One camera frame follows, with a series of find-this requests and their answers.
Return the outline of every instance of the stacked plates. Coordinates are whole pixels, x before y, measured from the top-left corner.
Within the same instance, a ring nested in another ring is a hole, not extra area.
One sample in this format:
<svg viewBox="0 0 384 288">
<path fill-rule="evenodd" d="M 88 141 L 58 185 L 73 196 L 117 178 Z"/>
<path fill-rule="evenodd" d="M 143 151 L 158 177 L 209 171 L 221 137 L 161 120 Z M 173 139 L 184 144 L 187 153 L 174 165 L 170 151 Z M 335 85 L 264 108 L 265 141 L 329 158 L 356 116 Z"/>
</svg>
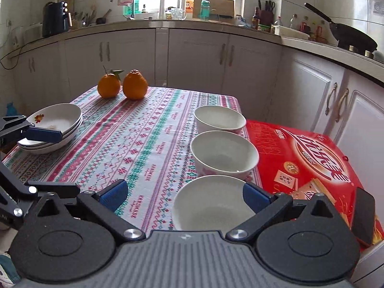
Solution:
<svg viewBox="0 0 384 288">
<path fill-rule="evenodd" d="M 76 135 L 77 129 L 83 122 L 83 117 L 78 106 L 57 104 L 35 112 L 27 120 L 39 128 L 60 130 L 63 134 L 63 140 L 60 143 L 37 142 L 26 138 L 17 142 L 17 145 L 24 151 L 40 155 L 53 152 L 68 144 Z"/>
</svg>

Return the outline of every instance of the pan handle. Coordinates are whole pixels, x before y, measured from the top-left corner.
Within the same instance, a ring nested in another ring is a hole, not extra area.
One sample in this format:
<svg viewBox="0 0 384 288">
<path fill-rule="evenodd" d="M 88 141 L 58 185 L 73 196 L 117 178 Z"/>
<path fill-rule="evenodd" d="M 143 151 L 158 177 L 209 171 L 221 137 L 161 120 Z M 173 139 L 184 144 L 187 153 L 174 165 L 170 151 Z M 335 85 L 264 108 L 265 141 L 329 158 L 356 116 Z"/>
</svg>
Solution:
<svg viewBox="0 0 384 288">
<path fill-rule="evenodd" d="M 319 15 L 321 18 L 325 19 L 327 22 L 329 23 L 332 23 L 332 20 L 327 16 L 325 15 L 323 12 L 321 12 L 320 10 L 318 10 L 317 8 L 315 8 L 313 5 L 309 4 L 309 3 L 305 3 L 304 6 L 311 10 L 312 12 L 316 13 L 317 15 Z"/>
</svg>

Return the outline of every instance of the black phone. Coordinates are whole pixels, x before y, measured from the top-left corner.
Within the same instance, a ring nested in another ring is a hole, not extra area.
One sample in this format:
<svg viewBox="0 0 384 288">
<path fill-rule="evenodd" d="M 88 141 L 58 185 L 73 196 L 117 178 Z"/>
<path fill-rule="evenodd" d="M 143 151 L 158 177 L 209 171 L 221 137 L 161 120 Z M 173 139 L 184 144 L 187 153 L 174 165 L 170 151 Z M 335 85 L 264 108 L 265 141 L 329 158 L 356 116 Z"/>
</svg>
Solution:
<svg viewBox="0 0 384 288">
<path fill-rule="evenodd" d="M 365 246 L 372 245 L 375 229 L 375 198 L 362 188 L 356 189 L 351 231 Z"/>
</svg>

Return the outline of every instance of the red gift box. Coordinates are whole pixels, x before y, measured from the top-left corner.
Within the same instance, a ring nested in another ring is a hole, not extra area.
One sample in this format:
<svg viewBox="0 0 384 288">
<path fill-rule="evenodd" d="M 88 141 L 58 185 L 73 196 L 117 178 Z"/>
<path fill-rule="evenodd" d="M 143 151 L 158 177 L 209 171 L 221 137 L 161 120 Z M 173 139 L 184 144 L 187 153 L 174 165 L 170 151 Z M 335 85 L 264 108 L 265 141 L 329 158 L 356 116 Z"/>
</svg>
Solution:
<svg viewBox="0 0 384 288">
<path fill-rule="evenodd" d="M 356 188 L 363 188 L 348 158 L 328 136 L 247 120 L 250 141 L 260 154 L 257 165 L 263 189 L 295 199 L 324 193 L 351 226 Z M 384 239 L 376 219 L 373 243 Z"/>
</svg>

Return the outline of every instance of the tablecloth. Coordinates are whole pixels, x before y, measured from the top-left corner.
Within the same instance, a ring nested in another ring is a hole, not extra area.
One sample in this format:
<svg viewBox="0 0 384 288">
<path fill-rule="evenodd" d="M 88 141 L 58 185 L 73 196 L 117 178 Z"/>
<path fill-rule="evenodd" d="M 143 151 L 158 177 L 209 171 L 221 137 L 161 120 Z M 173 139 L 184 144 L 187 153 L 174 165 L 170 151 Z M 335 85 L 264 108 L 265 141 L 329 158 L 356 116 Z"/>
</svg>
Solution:
<svg viewBox="0 0 384 288">
<path fill-rule="evenodd" d="M 150 87 L 141 101 L 122 92 L 102 99 L 94 87 L 72 103 L 84 121 L 67 146 L 39 156 L 16 147 L 3 163 L 22 182 L 74 182 L 82 191 L 125 179 L 128 198 L 116 214 L 146 233 L 173 229 L 175 195 L 197 176 L 189 147 L 197 134 L 194 110 L 203 105 L 239 110 L 231 96 L 163 87 Z M 246 129 L 241 134 L 247 137 Z M 260 185 L 256 169 L 248 180 Z"/>
</svg>

